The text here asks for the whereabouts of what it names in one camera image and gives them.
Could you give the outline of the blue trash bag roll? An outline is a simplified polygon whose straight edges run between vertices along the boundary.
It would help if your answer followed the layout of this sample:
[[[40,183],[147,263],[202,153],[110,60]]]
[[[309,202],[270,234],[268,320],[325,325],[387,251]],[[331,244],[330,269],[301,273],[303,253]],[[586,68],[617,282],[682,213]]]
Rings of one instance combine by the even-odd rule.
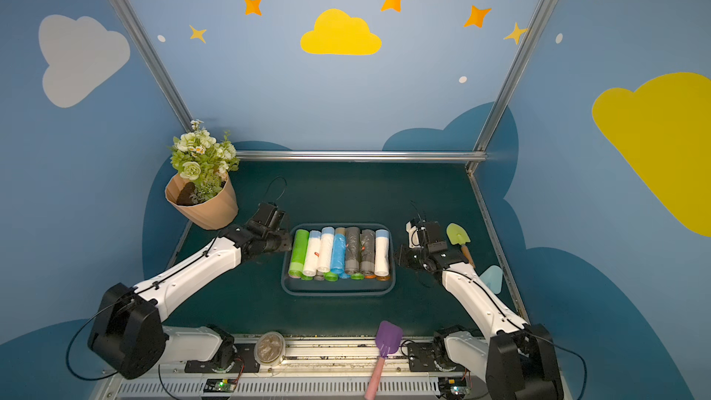
[[[336,228],[331,251],[331,273],[339,279],[346,277],[346,228]]]

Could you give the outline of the grey trash bag roll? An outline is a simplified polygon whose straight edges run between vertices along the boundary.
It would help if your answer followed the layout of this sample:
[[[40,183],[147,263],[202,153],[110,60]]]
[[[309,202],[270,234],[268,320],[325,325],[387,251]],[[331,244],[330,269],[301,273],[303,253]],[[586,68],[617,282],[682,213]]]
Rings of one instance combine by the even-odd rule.
[[[375,231],[364,229],[360,234],[361,257],[360,272],[365,278],[374,278],[375,270]]]
[[[359,273],[360,250],[359,227],[348,227],[346,229],[346,264],[344,264],[344,271],[347,275]]]

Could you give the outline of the dark teal storage box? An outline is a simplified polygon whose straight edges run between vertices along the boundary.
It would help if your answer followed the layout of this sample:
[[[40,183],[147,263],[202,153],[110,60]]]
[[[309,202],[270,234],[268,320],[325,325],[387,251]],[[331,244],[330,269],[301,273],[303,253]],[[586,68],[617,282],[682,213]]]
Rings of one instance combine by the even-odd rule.
[[[396,262],[394,256],[394,240],[390,238],[389,244],[389,280],[380,281],[375,279],[364,279],[354,281],[352,279],[339,279],[338,281],[304,281],[292,278],[288,275],[291,263],[292,250],[285,253],[283,258],[283,269],[281,270],[281,288],[290,296],[384,296],[394,290],[396,285]]]

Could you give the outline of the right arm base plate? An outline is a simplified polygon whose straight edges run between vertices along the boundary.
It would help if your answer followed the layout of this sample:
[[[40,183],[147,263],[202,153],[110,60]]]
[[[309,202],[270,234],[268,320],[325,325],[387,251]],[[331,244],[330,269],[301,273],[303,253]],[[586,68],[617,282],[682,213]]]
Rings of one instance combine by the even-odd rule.
[[[432,343],[407,342],[405,356],[411,372],[448,372],[452,368],[442,366],[435,359]]]

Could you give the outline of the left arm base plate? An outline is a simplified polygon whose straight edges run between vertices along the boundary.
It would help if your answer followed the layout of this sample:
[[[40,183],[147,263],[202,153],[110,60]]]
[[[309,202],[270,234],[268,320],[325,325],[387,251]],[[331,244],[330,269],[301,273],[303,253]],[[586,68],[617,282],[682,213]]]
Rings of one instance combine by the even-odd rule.
[[[230,347],[222,346],[207,361],[189,360],[184,367],[186,373],[257,373],[260,364],[256,360],[255,345],[236,343]]]

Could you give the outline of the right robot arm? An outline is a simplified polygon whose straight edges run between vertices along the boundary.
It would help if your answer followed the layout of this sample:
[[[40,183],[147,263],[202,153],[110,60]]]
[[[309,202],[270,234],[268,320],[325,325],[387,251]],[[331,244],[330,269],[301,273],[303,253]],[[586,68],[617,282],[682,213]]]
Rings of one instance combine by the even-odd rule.
[[[547,329],[518,316],[484,283],[466,246],[450,246],[438,222],[411,220],[400,252],[407,265],[439,279],[483,335],[450,331],[437,342],[444,361],[486,384],[492,399],[563,399],[555,346]]]

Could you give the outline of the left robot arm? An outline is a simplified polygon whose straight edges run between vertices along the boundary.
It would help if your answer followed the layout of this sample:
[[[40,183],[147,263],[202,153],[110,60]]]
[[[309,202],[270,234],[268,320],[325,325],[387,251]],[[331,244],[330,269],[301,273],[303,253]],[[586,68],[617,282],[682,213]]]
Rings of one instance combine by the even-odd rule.
[[[263,254],[286,252],[292,239],[284,211],[262,203],[244,225],[230,225],[194,255],[133,286],[117,283],[102,297],[87,346],[127,380],[163,364],[207,362],[228,371],[234,339],[217,326],[167,327],[168,317],[222,274]]]

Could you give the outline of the white trash bag roll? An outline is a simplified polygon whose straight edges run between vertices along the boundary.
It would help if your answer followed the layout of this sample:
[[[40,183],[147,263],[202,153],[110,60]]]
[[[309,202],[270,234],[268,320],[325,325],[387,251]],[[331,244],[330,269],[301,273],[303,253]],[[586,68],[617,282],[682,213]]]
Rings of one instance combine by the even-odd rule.
[[[331,271],[331,256],[333,255],[333,242],[335,229],[331,226],[321,230],[320,251],[318,252],[317,271],[328,273]]]
[[[321,231],[310,231],[307,241],[307,253],[302,270],[304,277],[312,278],[317,274],[320,243]]]

